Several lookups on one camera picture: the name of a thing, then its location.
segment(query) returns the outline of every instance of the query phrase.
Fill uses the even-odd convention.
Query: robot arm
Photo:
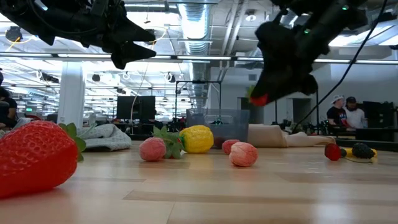
[[[255,105],[265,106],[295,92],[306,95],[318,89],[310,75],[312,63],[321,54],[328,54],[328,44],[343,29],[357,29],[368,20],[358,6],[366,0],[272,0],[281,8],[272,21],[256,31],[258,47],[264,57],[264,69],[251,93]],[[283,14],[290,9],[296,15],[310,14],[302,26],[288,29],[280,25]]]
[[[49,45],[55,37],[95,45],[111,53],[116,68],[156,56],[134,41],[154,41],[155,36],[127,18],[122,0],[0,0],[0,13]]]

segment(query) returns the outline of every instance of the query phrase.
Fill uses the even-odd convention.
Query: white cap
[[[333,101],[331,102],[331,104],[335,104],[335,102],[340,100],[340,99],[344,99],[344,96],[343,95],[334,95],[333,96]]]

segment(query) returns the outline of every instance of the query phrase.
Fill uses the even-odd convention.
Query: strawberry
[[[82,144],[74,124],[33,121],[11,131],[0,139],[0,198],[64,183],[76,170]]]
[[[337,161],[341,158],[340,147],[336,144],[327,144],[325,146],[325,156],[331,161]]]

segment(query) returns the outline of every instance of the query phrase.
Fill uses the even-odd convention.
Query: toy fruit
[[[336,144],[327,144],[325,146],[325,156],[331,161],[337,161],[341,158],[340,147]]]
[[[374,162],[377,151],[363,143],[356,143],[352,148],[340,148],[336,144],[325,146],[325,156],[331,161],[345,158],[353,162]]]
[[[237,142],[231,147],[229,160],[235,166],[249,167],[257,161],[258,157],[258,150],[254,146],[245,142]]]
[[[213,133],[204,125],[185,128],[180,132],[187,153],[206,153],[213,146]]]
[[[162,129],[154,127],[152,135],[156,138],[161,138],[166,145],[164,159],[181,159],[181,151],[184,146],[178,133],[169,133],[167,128],[163,126]]]
[[[149,138],[139,145],[139,156],[145,161],[160,161],[165,154],[166,145],[161,138]]]
[[[85,147],[74,124],[33,121],[11,131],[0,140],[0,198],[64,183],[75,172],[78,157],[83,159]]]
[[[227,155],[231,154],[231,147],[237,142],[240,142],[240,141],[237,140],[237,139],[230,139],[230,140],[225,141],[223,143],[223,151],[224,151],[224,153],[227,154]]]

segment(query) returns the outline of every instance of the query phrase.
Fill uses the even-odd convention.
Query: beige cloth
[[[278,125],[250,124],[248,143],[254,147],[312,147],[336,141],[330,136],[307,136],[305,133],[289,135]]]

